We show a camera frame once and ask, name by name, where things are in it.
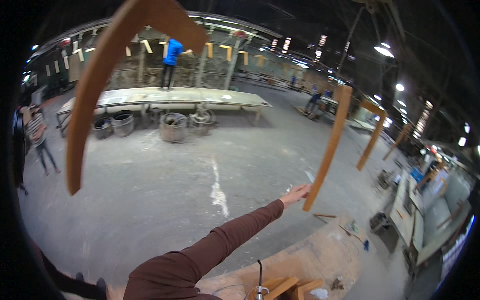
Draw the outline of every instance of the gray bucket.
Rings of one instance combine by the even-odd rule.
[[[121,114],[116,115],[111,119],[113,132],[120,136],[124,137],[133,132],[135,123],[133,122],[133,115],[131,114]]]
[[[99,140],[106,139],[113,133],[112,125],[106,118],[97,120],[92,127],[93,131],[95,132],[96,138]]]
[[[172,143],[182,142],[185,138],[187,119],[179,113],[165,114],[160,122],[160,137],[162,140]]]

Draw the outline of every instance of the brown sleeve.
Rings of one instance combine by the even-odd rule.
[[[123,299],[182,299],[197,296],[195,284],[202,276],[282,216],[282,213],[283,202],[275,200],[214,228],[191,247],[144,262],[130,273]]]

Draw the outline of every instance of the ceiling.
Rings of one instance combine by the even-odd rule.
[[[477,66],[480,25],[475,12],[478,1],[439,0],[179,0],[187,10],[210,12],[261,25],[283,36],[292,37],[291,50],[309,56],[320,35],[328,35],[326,48],[332,53],[342,51],[349,29],[364,3],[366,9],[350,39],[348,54],[356,57],[354,63],[344,63],[342,74],[355,78],[354,85],[366,94],[382,94],[382,105],[395,117],[397,113],[395,84],[405,83],[408,93],[403,99],[413,107],[409,118],[416,122],[423,101],[429,100],[438,111],[428,129],[430,136],[452,143],[461,134],[464,122],[472,130],[468,144],[477,145],[480,122],[480,84]],[[111,16],[121,0],[61,1],[50,18],[40,27],[37,43],[41,44],[74,26]],[[373,50],[380,42],[388,42],[395,59],[387,59]],[[336,69],[340,56],[322,57]]]

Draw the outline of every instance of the window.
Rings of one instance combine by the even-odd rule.
[[[283,43],[283,51],[285,51],[285,52],[282,51],[282,53],[286,53],[286,52],[287,52],[288,47],[290,46],[290,41],[292,41],[292,38],[291,38],[291,37],[287,37],[287,38],[285,39],[285,42]]]
[[[276,44],[278,43],[278,39],[274,39],[272,41],[272,46],[270,48],[270,51],[275,52]]]
[[[350,47],[350,41],[348,41],[346,44],[345,44],[345,48],[343,49],[345,51],[345,53],[348,51],[348,48]]]
[[[327,36],[321,36],[320,40],[318,41],[318,45],[323,47],[325,46],[325,42],[327,42]]]
[[[417,139],[420,138],[423,130],[425,129],[425,125],[427,124],[428,117],[430,116],[430,110],[433,108],[433,104],[430,101],[425,101],[425,109],[423,110],[419,121],[417,122],[417,126],[415,126],[415,130],[413,131],[413,136]]]

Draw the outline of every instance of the fluorescent light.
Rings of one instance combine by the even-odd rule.
[[[467,142],[467,138],[466,137],[461,137],[459,140],[458,140],[458,145],[460,147],[463,147],[465,146],[465,143]]]
[[[375,50],[377,50],[378,52],[382,53],[382,54],[385,55],[385,56],[389,56],[389,57],[391,57],[391,58],[395,58],[395,56],[394,56],[392,53],[390,53],[390,51],[388,51],[388,50],[385,49],[385,48],[378,47],[378,46],[375,46],[375,47],[373,47],[373,48],[374,48]]]

